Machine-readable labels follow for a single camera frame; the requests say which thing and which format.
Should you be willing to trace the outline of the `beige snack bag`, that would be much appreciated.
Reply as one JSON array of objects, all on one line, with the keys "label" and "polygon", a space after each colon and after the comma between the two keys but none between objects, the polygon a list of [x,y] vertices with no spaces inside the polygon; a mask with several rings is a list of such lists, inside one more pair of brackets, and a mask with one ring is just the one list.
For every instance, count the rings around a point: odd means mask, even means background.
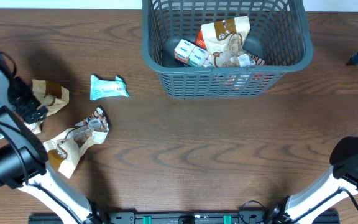
[{"label": "beige snack bag", "polygon": [[48,109],[47,116],[53,115],[69,103],[69,90],[58,83],[46,80],[32,80],[32,91],[42,106]]},{"label": "beige snack bag", "polygon": [[249,32],[248,16],[203,24],[201,34],[212,66],[215,68],[255,66],[256,61],[243,49]]}]

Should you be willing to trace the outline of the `teal snack packet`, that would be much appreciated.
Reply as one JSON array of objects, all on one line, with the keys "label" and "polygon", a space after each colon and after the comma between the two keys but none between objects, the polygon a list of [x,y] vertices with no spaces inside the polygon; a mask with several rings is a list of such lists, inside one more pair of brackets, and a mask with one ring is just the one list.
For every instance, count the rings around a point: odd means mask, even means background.
[{"label": "teal snack packet", "polygon": [[115,80],[102,80],[96,75],[91,75],[90,100],[116,96],[129,97],[123,79],[116,76]]}]

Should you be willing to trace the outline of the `grey plastic basket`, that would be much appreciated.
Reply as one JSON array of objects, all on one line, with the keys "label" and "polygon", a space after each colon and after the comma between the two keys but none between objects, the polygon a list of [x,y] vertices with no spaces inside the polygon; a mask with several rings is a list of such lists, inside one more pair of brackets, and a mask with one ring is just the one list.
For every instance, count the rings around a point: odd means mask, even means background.
[{"label": "grey plastic basket", "polygon": [[[182,39],[194,42],[203,24],[239,16],[250,19],[244,50],[265,65],[203,68],[175,61],[174,48]],[[142,56],[174,98],[248,97],[307,67],[313,45],[302,0],[143,0]]]}]

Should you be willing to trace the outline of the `tissue multipack box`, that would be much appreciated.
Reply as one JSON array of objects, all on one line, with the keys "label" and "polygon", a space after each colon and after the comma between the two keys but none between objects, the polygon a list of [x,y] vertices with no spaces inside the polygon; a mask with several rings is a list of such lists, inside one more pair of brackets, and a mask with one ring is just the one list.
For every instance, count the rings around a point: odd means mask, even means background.
[{"label": "tissue multipack box", "polygon": [[186,67],[213,67],[209,53],[191,42],[182,39],[174,49],[175,61]]}]

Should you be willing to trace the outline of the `orange pasta packet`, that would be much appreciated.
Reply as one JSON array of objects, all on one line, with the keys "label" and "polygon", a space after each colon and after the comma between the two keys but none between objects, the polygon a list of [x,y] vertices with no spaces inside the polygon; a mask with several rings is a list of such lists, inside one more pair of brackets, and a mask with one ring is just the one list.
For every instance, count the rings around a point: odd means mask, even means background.
[{"label": "orange pasta packet", "polygon": [[199,31],[195,44],[209,53],[209,60],[213,67],[254,67],[256,65],[266,65],[265,61],[245,51],[242,48],[242,36],[240,34],[229,34],[229,39],[222,45],[223,49],[213,52],[212,45],[207,48],[202,31]]}]

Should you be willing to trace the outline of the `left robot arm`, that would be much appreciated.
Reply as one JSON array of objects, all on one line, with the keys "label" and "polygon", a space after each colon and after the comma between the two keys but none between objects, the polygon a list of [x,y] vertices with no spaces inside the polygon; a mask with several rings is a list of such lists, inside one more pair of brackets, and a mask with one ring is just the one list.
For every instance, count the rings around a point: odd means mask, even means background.
[{"label": "left robot arm", "polygon": [[26,124],[43,121],[47,109],[10,68],[0,51],[0,187],[19,189],[40,200],[63,223],[109,223],[94,202],[75,192],[53,170],[38,137]]}]

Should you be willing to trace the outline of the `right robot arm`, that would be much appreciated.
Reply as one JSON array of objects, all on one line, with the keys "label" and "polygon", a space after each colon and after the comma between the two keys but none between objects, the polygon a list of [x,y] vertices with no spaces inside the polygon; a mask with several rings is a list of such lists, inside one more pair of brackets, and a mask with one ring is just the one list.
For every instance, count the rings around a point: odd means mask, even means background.
[{"label": "right robot arm", "polygon": [[298,194],[288,196],[266,217],[272,223],[313,223],[322,213],[345,198],[358,194],[358,137],[344,137],[330,155],[330,167]]}]

